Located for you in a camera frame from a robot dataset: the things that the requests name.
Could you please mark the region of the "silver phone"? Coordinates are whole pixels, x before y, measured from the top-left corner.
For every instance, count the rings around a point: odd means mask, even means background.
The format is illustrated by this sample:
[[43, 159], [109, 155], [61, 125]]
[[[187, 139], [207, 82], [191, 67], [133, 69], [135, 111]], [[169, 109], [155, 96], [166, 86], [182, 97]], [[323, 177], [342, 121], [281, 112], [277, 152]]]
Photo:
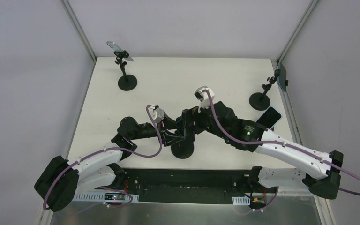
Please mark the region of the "silver phone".
[[123, 50], [121, 47], [119, 47], [115, 42], [107, 41], [106, 44], [113, 50], [113, 53], [116, 57], [119, 57], [120, 59], [125, 59], [127, 61], [134, 61], [132, 57], [130, 57], [130, 54]]

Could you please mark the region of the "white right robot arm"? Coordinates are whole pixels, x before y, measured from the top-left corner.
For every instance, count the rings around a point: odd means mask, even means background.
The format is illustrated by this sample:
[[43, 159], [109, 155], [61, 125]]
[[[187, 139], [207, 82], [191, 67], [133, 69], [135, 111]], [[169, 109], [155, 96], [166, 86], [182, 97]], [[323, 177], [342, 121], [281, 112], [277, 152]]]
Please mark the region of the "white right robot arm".
[[289, 187], [307, 189], [330, 200], [338, 195], [344, 156], [339, 151], [320, 152], [291, 142], [260, 123], [238, 118], [221, 101], [205, 108], [185, 109], [175, 121], [186, 144], [192, 144], [195, 135], [206, 131], [238, 150], [267, 155], [292, 165], [285, 169], [254, 166], [247, 180], [253, 192]]

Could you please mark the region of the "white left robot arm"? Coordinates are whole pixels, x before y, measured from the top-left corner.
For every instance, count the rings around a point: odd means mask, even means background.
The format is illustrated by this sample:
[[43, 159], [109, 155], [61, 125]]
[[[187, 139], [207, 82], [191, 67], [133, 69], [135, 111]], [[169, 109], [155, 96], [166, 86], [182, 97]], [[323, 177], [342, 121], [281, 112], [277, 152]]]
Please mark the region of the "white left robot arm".
[[[166, 114], [150, 116], [150, 122], [143, 124], [132, 117], [123, 118], [111, 146], [69, 159], [56, 156], [49, 162], [34, 185], [43, 199], [43, 209], [60, 211], [77, 195], [95, 188], [110, 186], [120, 189], [124, 177], [120, 174], [119, 161], [132, 154], [143, 158], [156, 157], [164, 146], [183, 140], [183, 130], [180, 117], [173, 120]], [[132, 141], [151, 137], [158, 138], [158, 151], [152, 155], [137, 153], [137, 145]]]

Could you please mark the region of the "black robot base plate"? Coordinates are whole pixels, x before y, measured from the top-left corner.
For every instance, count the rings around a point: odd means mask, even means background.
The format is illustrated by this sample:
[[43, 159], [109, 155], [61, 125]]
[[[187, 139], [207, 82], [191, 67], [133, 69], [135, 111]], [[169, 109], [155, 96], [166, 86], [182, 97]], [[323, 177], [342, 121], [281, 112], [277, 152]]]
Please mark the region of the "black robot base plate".
[[232, 204], [233, 197], [263, 192], [249, 174], [249, 170], [125, 168], [108, 188], [126, 189], [146, 203]]

